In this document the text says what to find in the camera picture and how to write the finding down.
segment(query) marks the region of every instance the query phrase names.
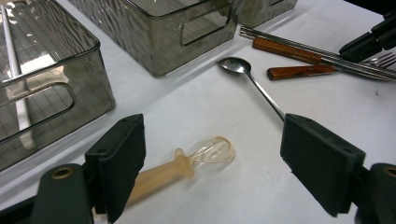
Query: black object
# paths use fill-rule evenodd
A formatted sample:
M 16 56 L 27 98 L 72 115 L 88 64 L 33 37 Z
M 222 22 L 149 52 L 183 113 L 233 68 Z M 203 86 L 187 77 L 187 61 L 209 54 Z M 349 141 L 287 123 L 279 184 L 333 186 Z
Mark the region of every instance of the black object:
M 348 3 L 352 3 L 358 7 L 366 8 L 375 13 L 385 15 L 390 9 L 396 8 L 395 1 L 389 0 L 345 0 Z
M 146 157 L 143 115 L 118 121 L 85 154 L 42 175 L 35 197 L 0 212 L 0 223 L 92 223 L 92 208 L 109 223 L 121 215 Z
M 365 153 L 312 119 L 287 114 L 280 155 L 326 210 L 336 217 L 359 207 L 357 223 L 396 223 L 396 166 L 370 171 Z
M 340 48 L 340 56 L 350 62 L 361 62 L 382 49 L 396 46 L 396 2 L 389 0 L 347 0 L 384 16 L 384 21 L 368 32 Z

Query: transparent bin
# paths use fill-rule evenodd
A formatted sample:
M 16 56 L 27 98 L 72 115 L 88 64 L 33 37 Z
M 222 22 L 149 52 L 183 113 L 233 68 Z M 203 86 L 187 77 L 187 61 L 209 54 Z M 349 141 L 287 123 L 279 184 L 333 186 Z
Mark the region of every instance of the transparent bin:
M 243 0 L 69 0 L 155 77 L 233 38 Z
M 99 40 L 56 1 L 8 4 L 7 14 L 21 75 L 10 75 L 0 19 L 0 171 L 115 106 Z
M 297 0 L 245 0 L 239 23 L 254 28 L 293 9 Z

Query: metal rod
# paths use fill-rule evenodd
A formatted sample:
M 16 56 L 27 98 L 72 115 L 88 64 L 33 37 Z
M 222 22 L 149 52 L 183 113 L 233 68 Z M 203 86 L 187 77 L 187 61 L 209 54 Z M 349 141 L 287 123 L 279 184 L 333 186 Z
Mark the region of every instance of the metal rod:
M 246 27 L 241 27 L 240 29 L 241 36 L 245 36 L 247 38 L 254 38 L 255 36 L 259 36 L 265 39 L 269 39 L 275 41 L 280 44 L 293 46 L 298 49 L 304 49 L 311 52 L 314 52 L 321 56 L 322 61 L 327 64 L 331 64 L 342 71 L 346 71 L 349 73 L 353 73 L 356 75 L 366 76 L 366 77 L 373 77 L 376 79 L 382 80 L 396 80 L 396 72 L 391 71 L 385 68 L 372 66 L 365 63 L 351 63 L 345 61 L 340 56 L 334 53 L 330 53 L 328 51 L 322 49 L 316 49 L 307 45 L 303 45 L 294 41 L 290 41 L 288 39 L 284 39 L 275 35 L 268 35 L 266 33 L 256 31 L 253 29 L 249 29 Z
M 6 38 L 6 45 L 7 45 L 7 55 L 9 61 L 9 72 L 10 78 L 17 77 L 21 74 L 21 68 L 17 60 L 17 55 L 15 53 L 14 42 L 12 40 L 12 35 L 9 28 L 8 23 L 8 14 L 4 5 L 0 5 L 2 20 L 3 20 L 3 27 L 4 27 L 4 35 Z M 20 130 L 26 129 L 31 126 L 31 122 L 29 120 L 29 112 L 27 109 L 26 101 L 21 99 L 15 103 L 17 107 L 17 116 L 18 116 L 18 124 Z M 32 132 L 23 133 L 20 136 L 21 142 L 23 146 L 27 149 L 32 149 L 35 147 L 35 142 L 33 140 Z

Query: rubber handle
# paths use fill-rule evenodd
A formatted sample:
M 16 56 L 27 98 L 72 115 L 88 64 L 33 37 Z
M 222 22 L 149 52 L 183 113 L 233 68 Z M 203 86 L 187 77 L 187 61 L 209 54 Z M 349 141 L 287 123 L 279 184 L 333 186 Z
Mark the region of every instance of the rubber handle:
M 164 165 L 139 173 L 127 205 L 137 203 L 157 190 L 182 178 L 192 178 L 194 170 L 182 149 L 175 151 L 175 159 Z

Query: white surface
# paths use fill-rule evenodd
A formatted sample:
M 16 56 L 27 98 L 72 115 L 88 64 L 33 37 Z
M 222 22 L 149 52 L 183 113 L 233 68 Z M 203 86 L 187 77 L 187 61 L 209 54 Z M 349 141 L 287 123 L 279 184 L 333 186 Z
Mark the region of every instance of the white surface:
M 172 160 L 177 147 L 191 153 L 190 146 L 213 135 L 227 137 L 236 158 L 227 167 L 201 167 L 193 180 L 128 208 L 117 223 L 353 223 L 355 206 L 348 215 L 330 217 L 290 173 L 279 155 L 283 124 L 276 113 L 247 77 L 215 65 L 231 55 L 251 63 L 253 76 L 284 112 L 309 117 L 364 150 L 366 168 L 396 164 L 395 83 L 343 73 L 271 82 L 265 75 L 269 67 L 303 63 L 253 49 L 239 30 L 233 40 L 154 78 L 66 0 L 59 2 L 101 40 L 117 107 L 47 147 L 62 151 L 53 159 L 14 181 L 0 179 L 0 209 L 35 195 L 39 177 L 50 167 L 83 163 L 81 155 L 116 121 L 143 113 L 143 170 Z M 299 0 L 294 10 L 257 29 L 337 52 L 381 21 L 341 0 Z

